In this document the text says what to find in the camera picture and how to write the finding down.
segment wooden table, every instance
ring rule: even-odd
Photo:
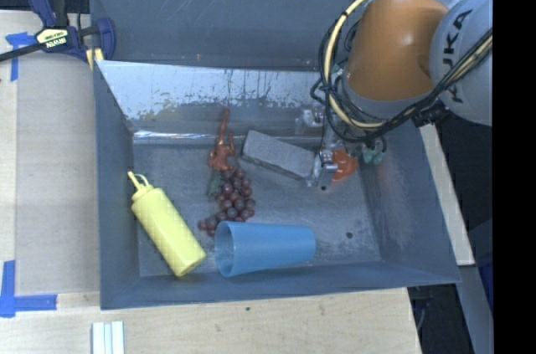
[[[87,22],[88,18],[84,16],[83,23]],[[2,37],[0,52],[11,49],[3,40],[7,33],[21,31],[34,33],[39,29],[39,18],[32,13],[0,11],[0,36]],[[21,59],[20,70],[22,72],[24,67],[44,64],[44,69],[50,69],[52,72],[55,65],[68,64],[68,61],[70,57],[63,55],[37,53]],[[28,257],[26,249],[33,248],[36,255],[40,253],[39,236],[35,233],[28,233],[28,227],[16,224],[15,220],[26,198],[18,196],[16,186],[17,159],[21,157],[17,153],[18,129],[21,129],[17,118],[18,82],[20,80],[9,81],[10,69],[10,64],[0,64],[0,79],[2,80],[0,81],[0,218],[2,219],[0,265],[3,261],[18,259],[23,253],[25,257]],[[76,103],[70,102],[69,106],[76,106]],[[33,117],[36,119],[39,118],[41,111],[39,107],[41,106],[36,105],[34,109]],[[451,235],[456,260],[458,264],[474,264],[436,130],[428,126],[422,130],[422,133],[430,167],[440,193],[441,205],[446,215],[446,225]],[[25,136],[26,141],[29,138],[31,142],[31,137],[28,137],[26,131],[20,134]],[[28,150],[19,152],[25,153],[28,157]],[[54,156],[54,160],[52,156],[39,151],[30,156],[34,158],[36,167],[47,166],[49,176],[54,177],[54,172],[59,172],[61,167],[69,175],[69,168],[73,165],[73,161],[82,158],[80,153],[74,147],[73,150],[62,153],[61,156]],[[62,211],[62,208],[66,208],[67,205],[69,203],[59,201],[58,209],[55,211],[67,213],[69,210]],[[36,227],[46,226],[49,222],[47,205],[42,204],[42,206],[41,211],[33,212],[32,218],[37,219]],[[64,218],[61,224],[64,232],[69,231],[71,226],[75,231],[83,230],[76,219]],[[22,233],[24,233],[24,239],[17,239],[22,236]],[[65,251],[72,247],[62,243],[55,247],[54,243],[52,245],[53,247],[50,247],[49,243],[46,248]],[[78,255],[73,259],[69,257],[62,259],[61,263],[56,264],[62,272],[57,279],[70,281],[70,276],[74,275],[75,280],[78,280],[76,284],[72,283],[73,287],[79,285],[84,289],[60,292],[55,311],[19,312],[13,319],[0,318],[1,353],[89,352],[91,324],[97,321],[124,322],[127,353],[421,352],[406,289],[101,311],[95,278],[84,279],[84,274],[80,272],[80,253]],[[36,286],[39,287],[40,275],[47,284],[54,285],[54,282],[48,283],[48,275],[46,275],[48,270],[45,266],[41,268],[36,265],[35,268],[33,272],[37,275]],[[30,290],[28,284],[22,289],[18,288],[23,291]]]

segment gray bin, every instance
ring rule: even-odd
[[[150,11],[165,1],[150,0],[145,6]],[[251,7],[259,3],[244,1]],[[275,8],[285,7],[281,0],[271,1]],[[296,38],[294,49],[300,61],[316,63],[310,53],[341,9],[341,0],[317,1],[323,2],[329,14],[311,14],[310,28],[315,28],[311,37],[304,43]],[[130,4],[141,10],[142,0],[111,3],[99,0],[99,12],[92,14],[106,13],[114,19],[118,34],[125,34],[131,19],[122,8]],[[299,25],[303,10],[293,25]],[[270,18],[266,22],[274,23],[278,12],[265,12],[263,16]],[[229,32],[221,33],[232,36],[239,26],[231,18],[227,21]],[[163,26],[148,23],[144,34],[152,37],[158,28]],[[197,28],[207,25],[190,28],[192,35],[200,35],[203,32]],[[269,44],[273,35],[285,32],[259,28],[255,34],[255,41]],[[137,52],[151,55],[150,45],[139,43]],[[251,221],[306,224],[316,235],[317,253],[310,263],[299,266],[222,277],[214,262],[214,241],[197,229],[201,218],[216,211],[215,202],[206,195],[211,175],[207,158],[221,110],[224,105],[230,108],[229,129],[235,133],[238,149],[247,132],[255,130],[315,150],[322,133],[311,129],[297,135],[295,128],[301,108],[312,103],[308,89],[317,74],[314,65],[290,64],[279,52],[270,56],[270,46],[264,52],[271,63],[254,68],[242,67],[242,55],[233,53],[225,60],[227,68],[177,65],[185,50],[169,56],[167,64],[147,57],[146,61],[159,64],[104,61],[94,70],[103,309],[320,295],[459,280],[424,145],[410,123],[387,135],[388,153],[379,166],[360,162],[349,179],[324,192],[239,161],[252,180],[257,201]],[[216,61],[221,48],[207,43],[205,50],[207,59]],[[129,169],[164,189],[207,251],[207,259],[185,277],[172,275],[136,221],[130,209],[134,189],[126,176]]]

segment clamp handle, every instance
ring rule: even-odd
[[[28,0],[32,12],[37,13],[43,27],[64,27],[69,24],[65,14],[65,0]]]

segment blue clamp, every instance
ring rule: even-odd
[[[8,34],[6,40],[13,46],[13,50],[17,50],[21,46],[28,46],[29,44],[36,44],[35,37],[28,33],[15,33]],[[11,61],[11,81],[18,78],[18,58],[13,58]]]
[[[32,11],[43,23],[43,29],[35,35],[38,42],[43,43],[48,40],[46,36],[49,36],[49,33],[55,29],[59,33],[67,31],[67,34],[63,36],[59,34],[55,43],[43,46],[42,50],[48,53],[68,54],[87,62],[88,47],[80,42],[76,28],[69,26],[69,19],[64,10],[64,0],[28,0],[28,2]],[[97,28],[100,34],[100,50],[106,59],[111,59],[116,48],[113,22],[109,18],[98,19]]]
[[[19,311],[56,310],[57,295],[15,296],[15,261],[3,263],[0,317],[13,318]]]

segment grape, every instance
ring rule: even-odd
[[[232,171],[223,171],[223,172],[221,173],[221,177],[222,177],[224,180],[229,180],[232,176],[233,176],[233,172],[232,172]]]
[[[227,213],[225,211],[220,211],[219,213],[216,213],[216,218],[219,222],[223,222],[224,220],[227,220]]]
[[[207,230],[214,230],[218,226],[218,219],[215,216],[207,218]]]
[[[236,218],[238,216],[238,210],[236,208],[229,208],[227,210],[227,217],[230,219]]]
[[[245,207],[249,210],[252,210],[255,209],[255,204],[255,200],[253,198],[250,198],[245,202]]]
[[[242,187],[242,195],[244,195],[245,197],[250,197],[251,193],[253,193],[251,187]]]
[[[234,202],[236,201],[238,198],[240,198],[240,194],[236,191],[232,192],[230,195],[229,195],[229,199]]]
[[[220,209],[221,211],[225,211],[225,210],[227,210],[228,208],[231,208],[232,206],[233,206],[233,203],[231,202],[231,200],[230,200],[230,199],[225,199],[225,200],[221,203],[221,205],[219,206],[219,209]]]
[[[235,189],[240,189],[240,187],[242,186],[242,180],[240,180],[239,178],[233,178],[231,182],[233,183],[233,187]]]
[[[237,168],[234,172],[234,176],[237,178],[242,178],[245,175],[245,171],[242,168]]]
[[[242,211],[245,208],[244,199],[238,198],[236,201],[234,201],[234,207],[238,211]]]
[[[221,187],[221,192],[226,196],[229,197],[229,195],[234,191],[234,187],[230,183],[224,183],[224,185]]]

